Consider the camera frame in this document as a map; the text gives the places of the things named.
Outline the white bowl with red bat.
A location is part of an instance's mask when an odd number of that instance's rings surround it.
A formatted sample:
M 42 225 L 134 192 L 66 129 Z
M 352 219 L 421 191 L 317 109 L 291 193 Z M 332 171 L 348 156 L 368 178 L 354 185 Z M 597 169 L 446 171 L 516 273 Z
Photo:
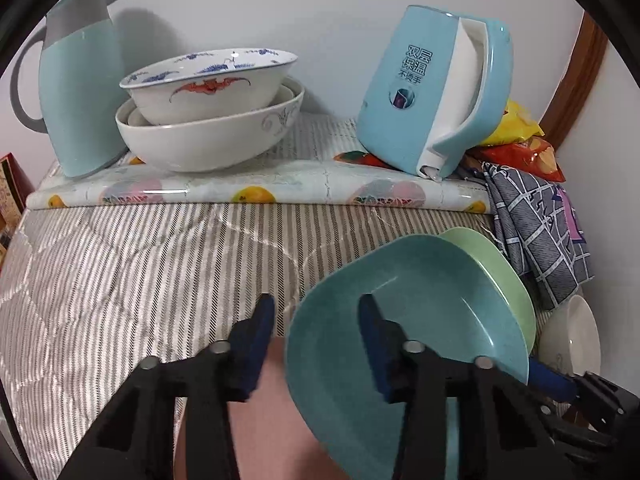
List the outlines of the white bowl with red bat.
M 119 87 L 150 124 L 183 124 L 267 106 L 297 60 L 270 48 L 207 50 L 140 68 Z

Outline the red snack bag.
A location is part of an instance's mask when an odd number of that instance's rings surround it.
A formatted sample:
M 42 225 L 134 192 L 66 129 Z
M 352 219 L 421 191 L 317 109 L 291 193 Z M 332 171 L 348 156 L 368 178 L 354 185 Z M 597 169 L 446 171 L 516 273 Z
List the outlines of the red snack bag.
M 524 142 L 472 148 L 470 155 L 480 162 L 508 166 L 550 182 L 562 183 L 564 174 L 555 158 L 553 146 L 540 136 Z

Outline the brown wooden door frame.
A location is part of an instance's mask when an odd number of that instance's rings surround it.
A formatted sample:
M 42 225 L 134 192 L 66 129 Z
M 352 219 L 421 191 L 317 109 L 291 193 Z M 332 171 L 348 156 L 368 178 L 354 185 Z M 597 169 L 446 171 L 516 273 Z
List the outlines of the brown wooden door frame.
M 544 137 L 555 151 L 582 112 L 600 73 L 607 47 L 605 32 L 584 12 L 564 76 L 540 121 Z

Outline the light blue electric kettle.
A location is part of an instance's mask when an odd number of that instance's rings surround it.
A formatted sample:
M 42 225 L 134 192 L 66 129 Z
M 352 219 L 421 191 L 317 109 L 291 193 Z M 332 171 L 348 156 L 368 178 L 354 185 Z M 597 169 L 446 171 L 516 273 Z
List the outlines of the light blue electric kettle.
M 446 179 L 498 127 L 512 70 L 503 22 L 408 6 L 364 95 L 358 141 L 407 174 Z

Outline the small white inner bowl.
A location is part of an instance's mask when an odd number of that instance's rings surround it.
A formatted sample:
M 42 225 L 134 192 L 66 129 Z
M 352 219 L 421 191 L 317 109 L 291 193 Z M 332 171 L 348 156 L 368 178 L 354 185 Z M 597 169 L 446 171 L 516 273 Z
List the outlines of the small white inner bowl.
M 294 98 L 294 92 L 291 88 L 288 88 L 288 86 L 286 86 L 285 84 L 281 84 L 280 88 L 276 94 L 276 96 L 274 97 L 274 99 L 272 100 L 272 102 L 269 104 L 269 106 L 275 106 L 275 105 L 279 105 L 285 102 L 288 102 L 288 100 L 293 99 Z M 130 126 L 150 126 L 151 123 L 148 122 L 143 116 L 142 114 L 139 112 L 139 110 L 137 108 L 135 108 L 129 115 L 128 119 L 127 119 L 127 124 Z

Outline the grey checked folded cloth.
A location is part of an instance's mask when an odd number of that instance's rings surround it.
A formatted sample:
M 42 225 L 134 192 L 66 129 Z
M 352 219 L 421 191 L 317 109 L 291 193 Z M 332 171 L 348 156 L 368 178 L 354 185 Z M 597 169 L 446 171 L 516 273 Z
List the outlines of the grey checked folded cloth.
M 565 304 L 593 279 L 585 232 L 562 185 L 471 157 L 463 159 L 457 175 L 486 188 L 492 238 L 538 307 Z

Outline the light green square plate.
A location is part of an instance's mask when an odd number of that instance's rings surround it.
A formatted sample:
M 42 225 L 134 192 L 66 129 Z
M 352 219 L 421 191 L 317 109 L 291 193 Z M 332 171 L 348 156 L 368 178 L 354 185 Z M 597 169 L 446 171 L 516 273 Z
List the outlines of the light green square plate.
M 489 276 L 518 321 L 527 353 L 531 354 L 536 340 L 536 314 L 527 289 L 510 263 L 493 242 L 475 230 L 456 226 L 440 237 L 464 250 Z

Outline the teal square plate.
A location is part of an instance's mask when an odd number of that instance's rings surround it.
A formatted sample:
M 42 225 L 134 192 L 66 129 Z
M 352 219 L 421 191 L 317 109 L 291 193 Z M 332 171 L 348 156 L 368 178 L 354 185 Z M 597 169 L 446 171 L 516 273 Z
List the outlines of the teal square plate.
M 489 356 L 521 382 L 528 351 L 497 286 L 463 249 L 434 235 L 398 238 L 335 271 L 297 308 L 285 348 L 292 399 L 329 456 L 352 479 L 388 479 L 398 450 L 400 404 L 375 387 L 358 326 L 358 301 L 444 358 Z

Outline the fruit print plastic mat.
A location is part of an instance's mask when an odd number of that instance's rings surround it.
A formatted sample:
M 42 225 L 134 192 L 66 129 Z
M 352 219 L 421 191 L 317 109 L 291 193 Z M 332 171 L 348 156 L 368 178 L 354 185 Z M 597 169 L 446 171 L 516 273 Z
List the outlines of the fruit print plastic mat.
M 27 197 L 33 210 L 151 204 L 346 205 L 490 214 L 484 185 L 424 180 L 337 160 L 257 157 L 223 170 L 178 174 L 119 164 L 77 179 L 45 178 Z

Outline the large white patterned bowl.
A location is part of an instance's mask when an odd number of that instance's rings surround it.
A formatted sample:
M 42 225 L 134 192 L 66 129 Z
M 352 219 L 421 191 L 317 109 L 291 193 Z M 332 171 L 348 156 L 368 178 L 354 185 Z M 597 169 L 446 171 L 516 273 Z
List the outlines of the large white patterned bowl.
M 288 102 L 228 117 L 169 126 L 130 126 L 137 108 L 131 100 L 116 112 L 115 122 L 129 151 L 148 165 L 172 172 L 206 172 L 246 162 L 273 148 L 292 128 L 305 96 L 293 78 L 283 84 Z

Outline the striped quilted table cover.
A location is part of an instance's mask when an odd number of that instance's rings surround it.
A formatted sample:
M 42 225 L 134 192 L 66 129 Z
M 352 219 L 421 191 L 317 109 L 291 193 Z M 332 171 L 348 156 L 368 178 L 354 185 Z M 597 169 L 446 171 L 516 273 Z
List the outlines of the striped quilted table cover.
M 255 298 L 276 332 L 315 284 L 397 237 L 481 214 L 342 205 L 151 204 L 31 210 L 1 271 L 1 380 L 36 475 L 53 479 L 145 356 L 223 337 Z

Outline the light blue thermos jug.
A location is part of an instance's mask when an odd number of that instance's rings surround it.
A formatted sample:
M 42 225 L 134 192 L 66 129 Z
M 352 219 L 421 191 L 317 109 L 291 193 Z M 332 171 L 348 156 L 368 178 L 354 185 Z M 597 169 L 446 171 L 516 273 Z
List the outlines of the light blue thermos jug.
M 115 124 L 127 95 L 122 52 L 108 6 L 117 0 L 60 0 L 46 24 L 18 55 L 10 78 L 15 117 L 26 128 L 49 136 L 63 174 L 79 178 L 111 165 L 126 152 Z M 24 110 L 18 76 L 27 51 L 42 44 L 38 96 L 42 113 Z

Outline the plain white bowl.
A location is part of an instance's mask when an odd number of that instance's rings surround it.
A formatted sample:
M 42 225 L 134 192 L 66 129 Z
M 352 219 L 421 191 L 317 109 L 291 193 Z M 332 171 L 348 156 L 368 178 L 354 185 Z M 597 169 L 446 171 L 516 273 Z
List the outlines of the plain white bowl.
M 564 375 L 600 374 L 598 326 L 582 296 L 570 298 L 544 323 L 538 344 L 538 360 Z

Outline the yellow snack bag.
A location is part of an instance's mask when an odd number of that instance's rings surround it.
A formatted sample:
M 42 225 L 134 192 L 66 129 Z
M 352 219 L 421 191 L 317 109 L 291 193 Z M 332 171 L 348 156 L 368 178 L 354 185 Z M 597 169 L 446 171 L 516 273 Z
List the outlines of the yellow snack bag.
M 508 99 L 498 127 L 480 142 L 480 146 L 523 143 L 533 136 L 544 136 L 541 126 L 533 120 L 526 107 Z

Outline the patterned brown box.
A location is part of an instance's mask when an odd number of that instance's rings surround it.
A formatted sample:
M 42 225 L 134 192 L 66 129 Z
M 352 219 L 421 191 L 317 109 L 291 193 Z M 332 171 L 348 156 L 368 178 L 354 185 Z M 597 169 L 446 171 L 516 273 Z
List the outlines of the patterned brown box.
M 1 260 L 11 243 L 26 209 L 26 198 L 34 190 L 12 153 L 1 156 L 0 208 L 1 208 Z

